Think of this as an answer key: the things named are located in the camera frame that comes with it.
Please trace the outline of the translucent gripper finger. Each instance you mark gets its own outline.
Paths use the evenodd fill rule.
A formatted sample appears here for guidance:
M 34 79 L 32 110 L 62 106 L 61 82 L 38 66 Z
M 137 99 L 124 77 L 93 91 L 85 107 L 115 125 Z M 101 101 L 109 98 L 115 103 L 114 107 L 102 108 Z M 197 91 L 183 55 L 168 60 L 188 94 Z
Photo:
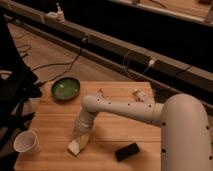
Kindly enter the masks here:
M 84 133 L 74 129 L 72 133 L 71 144 L 74 148 L 84 149 L 88 144 L 89 138 L 89 133 Z

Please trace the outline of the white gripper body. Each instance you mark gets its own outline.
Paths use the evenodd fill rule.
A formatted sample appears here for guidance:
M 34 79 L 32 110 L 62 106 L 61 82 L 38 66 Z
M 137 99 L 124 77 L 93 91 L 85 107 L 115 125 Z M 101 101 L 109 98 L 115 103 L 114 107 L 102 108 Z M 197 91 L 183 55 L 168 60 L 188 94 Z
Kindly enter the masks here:
M 75 120 L 75 128 L 81 133 L 88 133 L 92 130 L 97 112 L 88 112 L 82 110 Z

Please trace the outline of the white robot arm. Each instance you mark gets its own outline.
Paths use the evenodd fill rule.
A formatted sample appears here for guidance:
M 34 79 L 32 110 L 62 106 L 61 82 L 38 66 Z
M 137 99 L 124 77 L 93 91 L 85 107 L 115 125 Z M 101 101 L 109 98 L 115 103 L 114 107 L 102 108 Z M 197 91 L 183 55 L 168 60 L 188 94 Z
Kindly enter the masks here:
M 87 95 L 68 149 L 77 156 L 99 112 L 109 112 L 161 128 L 161 171 L 213 171 L 210 125 L 206 110 L 195 97 L 177 94 L 164 104 L 109 101 Z

